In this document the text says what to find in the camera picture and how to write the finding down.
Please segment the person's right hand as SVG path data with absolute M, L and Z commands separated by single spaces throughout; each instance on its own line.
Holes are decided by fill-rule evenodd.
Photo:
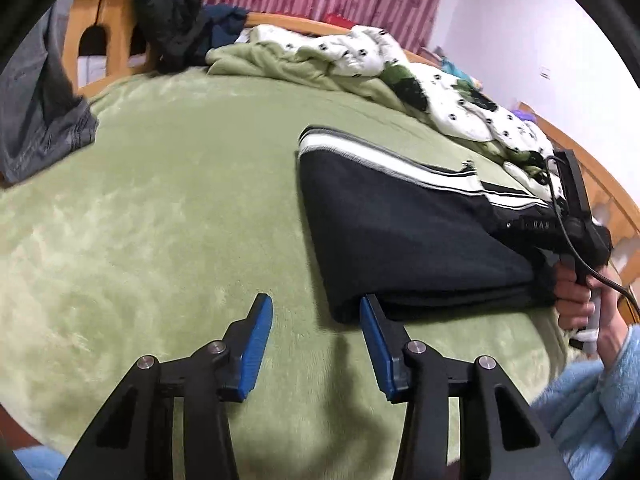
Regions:
M 554 307 L 558 312 L 558 324 L 562 330 L 585 327 L 596 310 L 592 295 L 595 292 L 600 294 L 597 350 L 604 367 L 612 367 L 620 350 L 623 349 L 628 334 L 628 325 L 617 307 L 618 292 L 593 276 L 588 276 L 585 285 L 578 284 L 575 271 L 562 261 L 555 263 L 554 274 Z

